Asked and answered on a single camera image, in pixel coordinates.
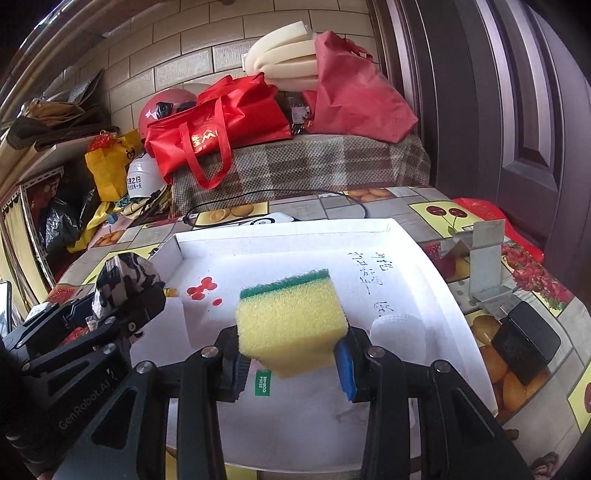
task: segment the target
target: white plastic container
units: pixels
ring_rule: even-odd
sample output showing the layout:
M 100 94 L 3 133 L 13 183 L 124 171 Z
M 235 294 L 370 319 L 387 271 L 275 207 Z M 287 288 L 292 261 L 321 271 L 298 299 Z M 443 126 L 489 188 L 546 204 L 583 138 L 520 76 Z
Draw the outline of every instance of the white plastic container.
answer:
M 213 344 L 221 328 L 235 324 L 243 288 L 328 268 L 351 325 L 369 331 L 383 313 L 420 319 L 425 363 L 450 361 L 485 405 L 496 411 L 486 368 L 462 312 L 433 264 L 392 219 L 178 233 L 151 261 L 167 286 L 179 290 L 183 315 L 177 305 L 174 314 L 167 308 L 169 313 L 146 325 L 144 338 L 131 348 L 133 363 L 182 361 L 188 352 Z M 211 277 L 217 288 L 206 291 L 203 300 L 192 300 L 187 289 L 205 277 Z M 216 299 L 222 304 L 214 306 Z M 185 331 L 186 337 L 172 341 L 173 329 Z M 268 397 L 255 395 L 256 371 L 261 368 L 258 362 L 251 363 L 246 390 L 236 403 L 218 404 L 225 461 L 287 472 L 360 468 L 368 406 L 347 401 L 336 367 L 286 380 L 272 376 Z M 175 424 L 171 406 L 171 446 L 176 444 Z M 411 455 L 419 454 L 417 427 L 411 435 Z
M 412 315 L 383 315 L 372 323 L 369 339 L 404 362 L 427 365 L 427 340 L 421 319 Z

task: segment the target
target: yellow bag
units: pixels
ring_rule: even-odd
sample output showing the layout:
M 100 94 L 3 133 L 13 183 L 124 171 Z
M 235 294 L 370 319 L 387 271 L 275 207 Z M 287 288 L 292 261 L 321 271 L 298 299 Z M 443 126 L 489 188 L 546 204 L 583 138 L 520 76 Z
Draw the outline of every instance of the yellow bag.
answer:
M 102 202 L 117 202 L 127 193 L 127 165 L 142 148 L 137 130 L 117 139 L 109 148 L 99 148 L 85 155 L 86 166 L 95 178 Z

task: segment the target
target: red dot sticker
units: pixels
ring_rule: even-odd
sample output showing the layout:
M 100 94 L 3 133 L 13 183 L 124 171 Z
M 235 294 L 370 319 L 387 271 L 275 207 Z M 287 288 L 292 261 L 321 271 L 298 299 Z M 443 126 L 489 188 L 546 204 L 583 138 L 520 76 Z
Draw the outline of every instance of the red dot sticker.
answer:
M 187 289 L 187 294 L 193 299 L 193 300 L 203 300 L 205 298 L 205 294 L 204 292 L 206 290 L 215 290 L 217 288 L 217 283 L 213 282 L 213 279 L 211 277 L 205 277 L 201 280 L 201 285 L 197 286 L 197 287 L 189 287 Z M 215 301 L 218 301 L 219 303 L 214 304 L 215 306 L 220 305 L 222 303 L 222 299 L 217 299 Z

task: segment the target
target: white tile wall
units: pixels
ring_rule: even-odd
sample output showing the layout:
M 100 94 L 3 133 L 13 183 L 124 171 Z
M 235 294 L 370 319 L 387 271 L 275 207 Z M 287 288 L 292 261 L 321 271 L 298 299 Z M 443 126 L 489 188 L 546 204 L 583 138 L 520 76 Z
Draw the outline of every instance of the white tile wall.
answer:
M 275 0 L 275 10 L 338 10 L 337 0 Z
M 272 12 L 273 10 L 273 0 L 236 0 L 232 5 L 224 5 L 217 1 L 209 4 L 212 22 L 225 18 Z
M 131 77 L 110 91 L 111 111 L 116 112 L 155 91 L 154 69 L 149 69 L 147 72 Z
M 353 12 L 331 12 L 328 10 L 310 10 L 312 28 L 315 32 L 332 30 L 335 33 L 364 35 L 373 37 L 369 15 Z
M 100 69 L 109 67 L 109 52 L 105 50 L 80 69 L 80 78 L 90 80 Z
M 186 10 L 187 8 L 192 8 L 208 3 L 209 0 L 181 0 L 181 10 Z
M 368 13 L 368 4 L 365 0 L 339 0 L 339 9 L 343 12 Z
M 164 90 L 178 83 L 213 73 L 212 51 L 198 50 L 156 67 L 156 89 Z
M 129 80 L 129 77 L 129 57 L 127 57 L 105 70 L 102 80 L 103 87 L 106 90 L 110 90 L 120 83 Z
M 129 59 L 131 61 L 130 73 L 137 75 L 144 70 L 155 67 L 160 63 L 172 60 L 181 54 L 181 34 L 177 33 L 171 37 L 166 37 L 149 47 L 134 53 Z
M 181 33 L 181 52 L 189 53 L 201 48 L 244 38 L 242 17 L 228 18 Z
M 183 10 L 154 24 L 154 41 L 206 23 L 209 23 L 209 6 L 207 4 Z
M 262 37 L 277 28 L 299 22 L 300 20 L 306 26 L 310 26 L 310 14 L 308 10 L 290 10 L 246 15 L 244 17 L 244 36 L 246 38 Z
M 137 126 L 148 99 L 176 85 L 211 85 L 244 76 L 241 54 L 257 38 L 302 20 L 312 31 L 332 30 L 377 60 L 366 0 L 167 0 L 105 34 L 93 50 L 47 88 L 53 93 L 106 69 L 100 95 L 122 131 Z
M 109 49 L 109 66 L 129 57 L 152 43 L 152 25 L 132 33 Z
M 152 98 L 152 95 L 148 95 L 147 97 L 144 97 L 140 100 L 138 100 L 137 102 L 134 102 L 131 104 L 131 115 L 134 119 L 134 127 L 138 128 L 138 122 L 139 122 L 139 116 L 142 112 L 142 110 L 145 107 L 145 104 L 148 103 L 148 100 L 150 100 Z
M 180 0 L 170 0 L 150 7 L 131 19 L 131 31 L 137 32 L 148 25 L 177 14 L 180 11 Z
M 131 116 L 131 105 L 124 106 L 121 110 L 111 114 L 111 123 L 119 127 L 121 134 L 126 134 L 132 131 L 134 127 L 134 119 Z
M 242 68 L 242 54 L 255 44 L 258 38 L 242 40 L 233 43 L 216 45 L 213 50 L 213 68 L 216 72 L 230 70 L 237 67 Z

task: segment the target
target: red tote bag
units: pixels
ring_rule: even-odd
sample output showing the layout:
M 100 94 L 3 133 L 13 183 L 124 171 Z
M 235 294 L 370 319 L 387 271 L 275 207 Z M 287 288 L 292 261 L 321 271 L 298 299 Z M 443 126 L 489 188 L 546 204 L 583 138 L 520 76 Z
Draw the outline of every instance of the red tote bag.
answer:
M 204 90 L 195 107 L 149 124 L 145 148 L 167 183 L 186 163 L 198 184 L 212 190 L 232 166 L 232 148 L 291 137 L 276 94 L 263 73 L 240 79 L 228 75 Z M 207 179 L 197 157 L 218 149 L 222 165 Z
M 314 46 L 318 91 L 304 92 L 313 114 L 306 124 L 309 133 L 360 135 L 394 143 L 410 133 L 417 117 L 367 50 L 330 31 L 318 35 Z

